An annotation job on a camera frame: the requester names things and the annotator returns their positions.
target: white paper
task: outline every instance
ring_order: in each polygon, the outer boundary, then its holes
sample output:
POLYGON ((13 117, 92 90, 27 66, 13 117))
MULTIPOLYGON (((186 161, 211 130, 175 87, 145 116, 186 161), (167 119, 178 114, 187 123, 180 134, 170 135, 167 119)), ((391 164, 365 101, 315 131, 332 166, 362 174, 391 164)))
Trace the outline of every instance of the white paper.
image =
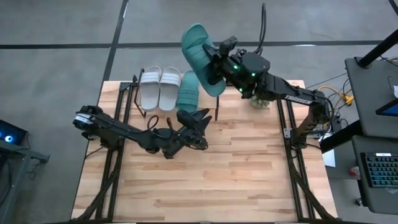
POLYGON ((394 86, 394 96, 398 98, 398 86, 394 86))
MULTIPOLYGON (((323 139, 326 139, 330 136, 331 136, 330 133, 326 133, 325 137, 323 139)), ((325 164, 325 166, 336 167, 335 150, 334 149, 323 153, 322 157, 323 157, 323 163, 325 164)))

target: keyboard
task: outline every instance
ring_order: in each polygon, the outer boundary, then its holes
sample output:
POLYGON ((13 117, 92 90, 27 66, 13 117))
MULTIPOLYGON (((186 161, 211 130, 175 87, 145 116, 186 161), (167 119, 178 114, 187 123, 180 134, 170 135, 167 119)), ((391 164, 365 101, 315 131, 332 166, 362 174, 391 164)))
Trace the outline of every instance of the keyboard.
POLYGON ((370 187, 398 188, 398 153, 361 153, 370 187))

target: white slipper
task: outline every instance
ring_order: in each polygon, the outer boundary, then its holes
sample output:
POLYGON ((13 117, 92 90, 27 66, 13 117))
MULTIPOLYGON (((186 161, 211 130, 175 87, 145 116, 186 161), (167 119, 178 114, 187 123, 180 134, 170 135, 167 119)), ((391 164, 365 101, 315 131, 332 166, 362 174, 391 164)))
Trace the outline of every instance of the white slipper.
POLYGON ((159 108, 162 111, 174 110, 180 85, 180 72, 173 67, 165 68, 163 70, 162 78, 160 79, 159 108))
POLYGON ((141 106, 146 112, 154 111, 159 102, 159 82, 162 69, 151 66, 141 76, 139 84, 141 92, 141 106))

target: wood plank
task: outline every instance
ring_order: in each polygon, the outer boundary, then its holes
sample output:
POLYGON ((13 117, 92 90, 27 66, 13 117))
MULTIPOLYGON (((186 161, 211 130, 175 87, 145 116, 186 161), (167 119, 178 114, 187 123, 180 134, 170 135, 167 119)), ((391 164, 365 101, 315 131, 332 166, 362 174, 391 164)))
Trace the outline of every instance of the wood plank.
MULTIPOLYGON (((301 80, 289 82, 304 87, 301 80)), ((116 106, 119 83, 104 82, 101 92, 99 106, 110 115, 116 106)), ((202 96, 200 105, 210 107, 210 114, 214 115, 215 98, 202 96)), ((295 103, 293 107, 299 125, 308 108, 295 103)), ((144 129, 153 114, 160 116, 158 127, 167 126, 167 116, 175 128, 180 127, 175 112, 155 111, 142 118, 135 106, 130 111, 129 124, 144 129)), ((206 151, 183 148, 172 160, 164 159, 161 153, 148 154, 127 140, 114 221, 297 221, 275 102, 268 109, 258 110, 240 99, 237 90, 227 88, 220 96, 219 120, 211 121, 206 139, 206 151)), ((91 142, 88 153, 99 146, 98 141, 91 142)), ((303 156, 311 190, 336 216, 321 152, 308 147, 303 156)), ((105 158, 103 149, 85 161, 72 217, 82 214, 99 191, 105 158)), ((301 190, 300 198, 307 214, 301 190)), ((107 206, 109 193, 105 201, 107 206)))

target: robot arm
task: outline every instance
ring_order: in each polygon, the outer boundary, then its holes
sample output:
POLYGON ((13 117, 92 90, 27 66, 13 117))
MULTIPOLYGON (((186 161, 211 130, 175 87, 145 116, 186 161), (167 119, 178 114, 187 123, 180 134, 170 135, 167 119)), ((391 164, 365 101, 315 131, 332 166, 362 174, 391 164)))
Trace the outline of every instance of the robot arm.
POLYGON ((223 41, 219 49, 209 45, 203 46, 211 58, 208 82, 215 85, 225 78, 242 93, 242 98, 246 99, 256 95, 267 101, 281 99, 308 105, 308 116, 290 133, 291 146, 305 148, 308 133, 316 125, 331 120, 328 106, 330 101, 320 91, 292 86, 283 78, 271 75, 268 72, 270 62, 255 52, 238 49, 235 54, 229 55, 237 42, 236 37, 232 36, 223 41))
POLYGON ((208 112, 209 109, 192 113, 179 110, 177 120, 183 127, 178 131, 173 129, 170 118, 167 118, 169 128, 154 128, 159 120, 158 116, 151 117, 146 130, 140 130, 113 119, 98 106, 83 106, 76 112, 73 124, 85 134, 99 136, 101 145, 108 149, 117 149, 121 146, 122 139, 128 138, 137 142, 148 153, 155 154, 162 150, 166 159, 173 159, 184 146, 197 150, 207 149, 204 135, 205 128, 211 120, 211 116, 205 118, 208 112), (150 127, 154 118, 157 121, 150 127))

